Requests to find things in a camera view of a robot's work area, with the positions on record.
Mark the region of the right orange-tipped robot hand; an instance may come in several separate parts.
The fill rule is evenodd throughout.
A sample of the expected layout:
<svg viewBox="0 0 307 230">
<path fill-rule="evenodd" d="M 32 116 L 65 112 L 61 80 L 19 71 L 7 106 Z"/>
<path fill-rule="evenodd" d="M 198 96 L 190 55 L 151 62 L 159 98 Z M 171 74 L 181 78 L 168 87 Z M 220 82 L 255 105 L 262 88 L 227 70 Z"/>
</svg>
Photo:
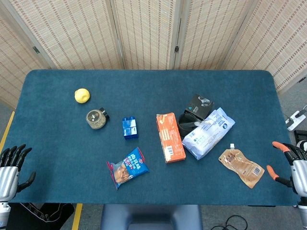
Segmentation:
<svg viewBox="0 0 307 230">
<path fill-rule="evenodd" d="M 300 197 L 307 196 L 307 152 L 292 144 L 273 141 L 274 148 L 281 150 L 288 160 L 291 168 L 292 177 L 290 180 L 277 175 L 270 165 L 267 165 L 267 171 L 274 181 L 277 181 L 293 191 Z"/>
</svg>

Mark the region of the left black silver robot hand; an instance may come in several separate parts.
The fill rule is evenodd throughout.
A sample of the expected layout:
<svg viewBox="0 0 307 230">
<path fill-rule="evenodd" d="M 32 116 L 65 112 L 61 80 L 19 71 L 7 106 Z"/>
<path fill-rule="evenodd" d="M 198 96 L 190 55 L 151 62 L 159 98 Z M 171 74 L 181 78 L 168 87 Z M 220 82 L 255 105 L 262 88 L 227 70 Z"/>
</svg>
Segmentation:
<svg viewBox="0 0 307 230">
<path fill-rule="evenodd" d="M 26 145 L 13 146 L 2 151 L 0 154 L 0 202 L 11 201 L 16 193 L 29 187 L 36 177 L 36 172 L 32 172 L 29 179 L 19 184 L 19 173 L 27 154 L 32 148 L 25 148 Z"/>
</svg>

